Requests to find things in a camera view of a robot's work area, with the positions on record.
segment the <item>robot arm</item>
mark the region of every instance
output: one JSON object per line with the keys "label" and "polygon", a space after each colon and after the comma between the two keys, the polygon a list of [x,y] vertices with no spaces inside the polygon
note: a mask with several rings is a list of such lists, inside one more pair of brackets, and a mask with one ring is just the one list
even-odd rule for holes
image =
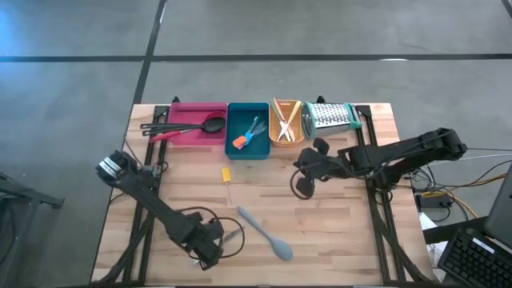
{"label": "robot arm", "polygon": [[220,238],[224,230],[215,216],[202,224],[200,213],[185,215],[168,207],[154,192],[157,182],[152,172],[138,170],[135,159],[125,152],[115,151],[96,166],[96,171],[106,184],[133,197],[160,220],[174,244],[187,254],[195,252],[204,263],[204,270],[218,264],[223,249],[214,240]]}
{"label": "robot arm", "polygon": [[385,146],[354,146],[338,150],[337,157],[327,156],[329,144],[314,140],[313,147],[302,150],[294,166],[305,176],[296,188],[311,198],[314,180],[330,178],[373,179],[375,188],[390,190],[406,173],[437,160],[457,160],[467,151],[454,130],[439,128],[416,138]]}

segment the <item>computer monitor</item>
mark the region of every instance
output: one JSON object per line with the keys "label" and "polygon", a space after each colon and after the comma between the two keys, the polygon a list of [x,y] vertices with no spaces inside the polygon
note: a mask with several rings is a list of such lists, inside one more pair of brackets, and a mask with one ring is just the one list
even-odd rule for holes
{"label": "computer monitor", "polygon": [[512,249],[512,165],[494,200],[484,229],[489,236]]}

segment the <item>utensil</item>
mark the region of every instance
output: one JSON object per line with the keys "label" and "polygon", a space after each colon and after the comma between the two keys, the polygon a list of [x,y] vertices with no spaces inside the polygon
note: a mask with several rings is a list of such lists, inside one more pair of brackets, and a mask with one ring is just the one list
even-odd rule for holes
{"label": "utensil", "polygon": [[264,229],[259,225],[259,223],[250,215],[249,211],[244,208],[237,206],[237,212],[248,221],[249,224],[252,225],[259,233],[261,233],[265,238],[269,240],[270,245],[272,246],[272,250],[283,261],[290,261],[294,258],[294,252],[292,251],[290,245],[280,238],[270,236]]}
{"label": "utensil", "polygon": [[[224,244],[226,244],[229,240],[233,239],[236,235],[240,234],[244,229],[245,227],[242,226],[242,228],[238,228],[236,230],[231,231],[228,235],[224,236],[224,239],[222,241],[224,242]],[[199,260],[192,261],[193,266],[196,266],[197,264],[199,264]]]}
{"label": "utensil", "polygon": [[244,146],[249,145],[250,140],[260,134],[261,132],[265,131],[266,125],[264,121],[259,121],[260,115],[254,117],[253,123],[250,125],[250,128],[247,132],[244,133],[244,135],[236,138],[233,140],[233,146],[237,147],[238,149],[243,148]]}
{"label": "utensil", "polygon": [[167,133],[164,133],[164,134],[161,134],[159,136],[155,136],[155,137],[151,138],[150,142],[158,142],[160,140],[169,139],[169,138],[181,135],[181,134],[186,133],[186,132],[191,132],[191,131],[194,131],[194,129],[187,129],[187,130],[181,130],[181,131],[167,132]]}
{"label": "utensil", "polygon": [[291,111],[290,119],[286,122],[286,124],[281,128],[281,133],[279,133],[278,140],[281,139],[281,137],[284,135],[288,127],[290,126],[290,123],[292,120],[294,120],[295,114],[297,113],[298,109],[301,107],[300,102],[296,102],[294,109]]}
{"label": "utensil", "polygon": [[[275,115],[278,117],[279,125],[281,125],[281,129],[282,129],[285,125],[285,117],[283,116],[283,113],[282,113],[282,110],[281,110],[278,100],[276,98],[274,98],[273,101],[270,101],[270,105],[272,106],[272,110],[274,111]],[[286,129],[285,136],[286,136],[286,140],[288,140],[288,142],[295,141],[295,135],[294,135],[294,131],[292,129]]]}
{"label": "utensil", "polygon": [[350,103],[311,103],[302,109],[302,125],[308,139],[324,137],[362,126],[356,107]]}
{"label": "utensil", "polygon": [[158,134],[163,132],[189,130],[189,129],[202,129],[207,133],[219,132],[226,126],[226,120],[222,117],[208,118],[202,124],[182,124],[182,123],[155,123],[155,124],[141,124],[141,129],[150,128],[142,132],[142,136]]}

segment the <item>blue container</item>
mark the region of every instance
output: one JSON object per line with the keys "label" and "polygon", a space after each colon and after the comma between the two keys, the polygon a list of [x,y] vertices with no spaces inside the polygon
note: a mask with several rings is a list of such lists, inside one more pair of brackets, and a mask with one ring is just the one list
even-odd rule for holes
{"label": "blue container", "polygon": [[[254,136],[249,145],[242,149],[233,146],[233,141],[244,135],[260,115],[266,130]],[[230,103],[227,106],[226,147],[225,152],[231,160],[262,160],[270,154],[269,140],[269,104],[268,103]]]}

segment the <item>wooden table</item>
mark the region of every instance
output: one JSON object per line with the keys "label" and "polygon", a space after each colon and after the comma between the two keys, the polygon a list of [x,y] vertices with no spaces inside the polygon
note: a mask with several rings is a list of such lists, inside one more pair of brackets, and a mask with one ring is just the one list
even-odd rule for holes
{"label": "wooden table", "polygon": [[[128,127],[127,141],[136,156],[144,159],[147,139],[139,125],[151,122],[154,105],[136,105]],[[371,104],[379,145],[399,140],[391,105]],[[355,132],[326,138],[330,154],[357,145]],[[191,260],[167,237],[156,221],[147,271],[147,285],[350,285],[382,283],[366,187],[355,179],[317,182],[315,195],[302,201],[292,195],[289,180],[305,141],[295,148],[273,147],[263,161],[231,161],[224,146],[172,146],[166,150],[170,168],[162,176],[160,197],[174,209],[205,206],[219,217],[238,219],[246,227],[246,245],[233,258],[227,258],[208,271],[191,265]],[[154,159],[157,158],[158,146]],[[222,184],[221,168],[229,167],[232,182]],[[425,240],[414,198],[407,188],[396,189],[392,201],[400,244],[419,269],[433,278]],[[244,206],[274,236],[294,250],[291,262],[279,260],[267,240],[235,210]],[[108,209],[92,280],[100,279],[118,260],[128,244],[135,200],[124,195]],[[235,225],[225,222],[225,230]],[[225,246],[235,251],[238,236]],[[386,249],[393,270],[393,257]],[[134,277],[138,272],[138,258]]]}

